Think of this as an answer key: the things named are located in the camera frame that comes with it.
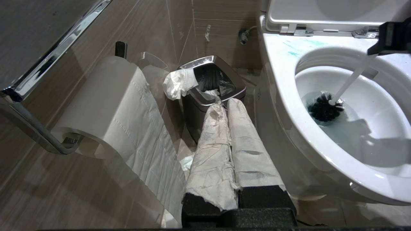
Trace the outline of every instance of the brown tile wall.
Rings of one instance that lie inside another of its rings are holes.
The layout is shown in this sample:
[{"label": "brown tile wall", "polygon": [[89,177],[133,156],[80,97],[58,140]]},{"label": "brown tile wall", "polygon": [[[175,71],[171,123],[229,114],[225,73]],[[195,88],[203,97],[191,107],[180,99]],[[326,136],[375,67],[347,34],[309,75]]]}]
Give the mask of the brown tile wall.
[{"label": "brown tile wall", "polygon": [[[171,71],[197,58],[191,0],[113,0],[24,101],[50,129],[95,64],[128,43]],[[175,148],[183,129],[178,102],[162,93],[165,75],[146,75]],[[121,158],[44,151],[0,116],[0,230],[158,228],[163,206]]]},{"label": "brown tile wall", "polygon": [[[261,69],[257,30],[241,45],[238,32],[256,25],[257,0],[193,0],[198,56],[218,55],[238,68]],[[210,41],[204,36],[211,25]]]}]

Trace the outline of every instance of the crumpled tissue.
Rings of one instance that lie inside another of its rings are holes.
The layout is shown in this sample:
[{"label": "crumpled tissue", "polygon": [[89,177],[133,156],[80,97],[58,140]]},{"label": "crumpled tissue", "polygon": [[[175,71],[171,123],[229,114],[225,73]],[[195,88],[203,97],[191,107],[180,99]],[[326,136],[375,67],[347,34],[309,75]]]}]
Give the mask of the crumpled tissue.
[{"label": "crumpled tissue", "polygon": [[181,99],[181,96],[186,96],[188,90],[197,86],[194,70],[180,69],[175,72],[170,72],[163,82],[164,93],[171,100]]},{"label": "crumpled tissue", "polygon": [[279,185],[285,190],[244,104],[231,98],[227,107],[236,182],[241,187]]},{"label": "crumpled tissue", "polygon": [[205,91],[205,92],[200,91],[200,89],[197,89],[197,90],[204,97],[204,99],[210,100],[210,101],[215,100],[216,97],[219,97],[218,95],[220,94],[218,92],[218,89],[208,90],[208,91]]},{"label": "crumpled tissue", "polygon": [[221,100],[208,108],[186,185],[221,211],[238,208],[227,120]]}]

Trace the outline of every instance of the toilet lid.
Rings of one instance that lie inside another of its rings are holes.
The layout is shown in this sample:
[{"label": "toilet lid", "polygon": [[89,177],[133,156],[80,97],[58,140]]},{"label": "toilet lid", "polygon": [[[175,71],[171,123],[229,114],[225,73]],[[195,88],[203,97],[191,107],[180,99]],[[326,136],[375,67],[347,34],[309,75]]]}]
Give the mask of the toilet lid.
[{"label": "toilet lid", "polygon": [[336,36],[387,21],[403,21],[411,15],[408,0],[270,0],[268,31],[295,33],[309,28]]}]

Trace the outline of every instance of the toilet paper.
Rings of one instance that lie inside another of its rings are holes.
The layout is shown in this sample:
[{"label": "toilet paper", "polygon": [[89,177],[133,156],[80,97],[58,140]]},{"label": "toilet paper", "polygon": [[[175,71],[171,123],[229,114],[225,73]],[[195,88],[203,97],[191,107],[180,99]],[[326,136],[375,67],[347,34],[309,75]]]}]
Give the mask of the toilet paper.
[{"label": "toilet paper", "polygon": [[238,208],[239,189],[234,181],[227,115],[221,100],[211,105],[204,118],[186,192],[201,196],[220,210]]},{"label": "toilet paper", "polygon": [[171,99],[181,99],[181,96],[186,96],[188,90],[197,86],[194,70],[181,69],[175,72],[170,72],[164,79],[163,89],[166,96]]},{"label": "toilet paper", "polygon": [[236,182],[241,187],[279,185],[285,190],[244,104],[231,98],[227,108]]},{"label": "toilet paper", "polygon": [[120,155],[159,201],[181,221],[185,177],[145,77],[135,64],[107,57],[93,70],[52,130],[85,136],[76,152]]}]

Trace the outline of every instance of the toilet brush bristles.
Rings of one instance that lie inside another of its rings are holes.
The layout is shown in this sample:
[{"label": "toilet brush bristles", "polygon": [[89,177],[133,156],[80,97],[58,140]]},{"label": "toilet brush bristles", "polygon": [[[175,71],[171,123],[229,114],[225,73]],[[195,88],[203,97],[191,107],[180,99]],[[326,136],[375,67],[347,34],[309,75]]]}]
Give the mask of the toilet brush bristles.
[{"label": "toilet brush bristles", "polygon": [[308,106],[308,112],[314,119],[322,122],[334,120],[344,111],[344,108],[342,107],[342,102],[339,101],[335,105],[329,104],[328,101],[331,99],[331,94],[321,94],[313,104]]}]

